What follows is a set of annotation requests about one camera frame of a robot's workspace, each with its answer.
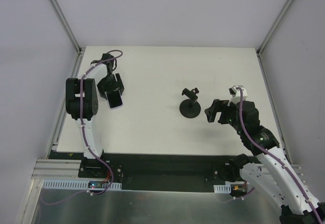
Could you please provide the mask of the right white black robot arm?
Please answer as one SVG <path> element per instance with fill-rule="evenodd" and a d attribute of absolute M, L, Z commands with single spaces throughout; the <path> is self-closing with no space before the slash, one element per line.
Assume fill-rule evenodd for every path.
<path fill-rule="evenodd" d="M 281 223 L 324 223 L 324 203 L 298 177 L 273 133 L 260 124 L 255 104 L 215 99 L 205 109 L 207 121 L 214 122 L 218 113 L 218 123 L 231 125 L 243 145 L 268 171 L 265 175 L 247 155 L 241 154 L 218 171 L 219 177 L 229 182 L 247 181 L 274 207 Z"/>

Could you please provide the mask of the black phone stand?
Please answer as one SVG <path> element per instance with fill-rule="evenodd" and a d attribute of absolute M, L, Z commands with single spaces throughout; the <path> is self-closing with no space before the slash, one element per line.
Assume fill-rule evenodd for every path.
<path fill-rule="evenodd" d="M 198 102 L 199 90 L 197 87 L 189 90 L 184 88 L 181 95 L 185 95 L 187 99 L 183 100 L 179 106 L 179 111 L 185 118 L 196 118 L 201 112 L 201 106 Z"/>

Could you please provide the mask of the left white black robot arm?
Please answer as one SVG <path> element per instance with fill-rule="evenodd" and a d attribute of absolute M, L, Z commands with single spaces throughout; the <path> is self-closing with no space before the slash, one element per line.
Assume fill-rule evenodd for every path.
<path fill-rule="evenodd" d="M 103 53 L 101 59 L 93 60 L 82 75 L 66 80 L 66 112 L 79 128 L 84 158 L 94 160 L 89 170 L 97 178 L 106 175 L 107 165 L 95 118 L 99 99 L 104 99 L 110 109 L 123 105 L 125 88 L 121 75 L 115 72 L 117 60 L 122 56 L 123 52 L 117 49 Z"/>

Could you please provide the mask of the purple smartphone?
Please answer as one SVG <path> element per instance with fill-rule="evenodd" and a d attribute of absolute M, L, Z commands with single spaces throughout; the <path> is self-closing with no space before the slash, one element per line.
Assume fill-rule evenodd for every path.
<path fill-rule="evenodd" d="M 106 92 L 106 98 L 110 109 L 117 109 L 123 105 L 120 91 Z"/>

